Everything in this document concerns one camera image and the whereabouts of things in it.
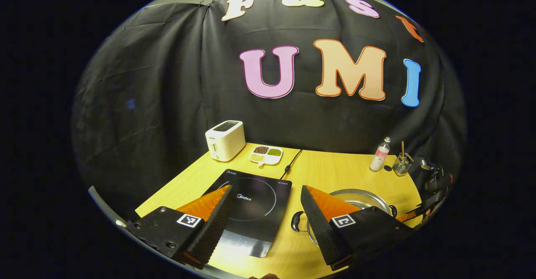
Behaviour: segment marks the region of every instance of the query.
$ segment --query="pink letter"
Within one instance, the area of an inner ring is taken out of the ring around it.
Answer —
[[[352,9],[356,13],[374,18],[379,17],[378,12],[376,12],[376,10],[374,10],[372,6],[364,0],[346,0],[346,2],[350,4],[350,9]]]
[[[295,46],[278,46],[272,53],[279,57],[279,83],[264,83],[260,60],[264,50],[255,49],[242,52],[240,59],[244,62],[245,84],[250,92],[261,98],[281,98],[291,92],[294,86],[294,56],[299,50]]]

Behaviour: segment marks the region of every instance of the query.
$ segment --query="white plate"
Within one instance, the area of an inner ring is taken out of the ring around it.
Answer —
[[[268,150],[266,151],[266,153],[256,153],[255,152],[255,149],[257,149],[257,147],[268,147]],[[259,164],[259,167],[264,165],[264,164],[267,164],[267,165],[275,165],[277,163],[279,163],[279,161],[281,160],[281,157],[283,157],[283,149],[281,149],[280,147],[274,147],[274,146],[267,146],[267,145],[259,145],[255,147],[251,153],[249,154],[249,160],[254,162],[254,163],[258,163]],[[271,149],[277,149],[279,151],[281,151],[281,155],[269,155],[268,152],[270,152]],[[252,155],[260,155],[262,157],[264,157],[262,160],[260,161],[255,161],[251,158]]]

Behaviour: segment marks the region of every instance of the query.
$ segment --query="white toaster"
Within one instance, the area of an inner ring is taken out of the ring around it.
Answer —
[[[245,146],[244,124],[224,121],[205,132],[210,156],[218,161],[230,161]]]

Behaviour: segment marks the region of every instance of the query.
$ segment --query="black pot handle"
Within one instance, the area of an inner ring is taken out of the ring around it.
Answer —
[[[391,213],[393,214],[393,217],[396,218],[397,214],[398,214],[397,207],[395,207],[394,205],[390,204],[389,208],[391,208]]]
[[[292,216],[291,228],[296,232],[300,232],[300,228],[298,227],[298,225],[300,224],[301,214],[303,214],[303,211],[298,211]]]

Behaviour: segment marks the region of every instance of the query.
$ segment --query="blue letter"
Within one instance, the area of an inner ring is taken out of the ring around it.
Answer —
[[[406,94],[402,97],[402,104],[409,107],[417,107],[419,105],[419,73],[421,66],[419,63],[404,59],[404,65],[407,69],[407,87]]]

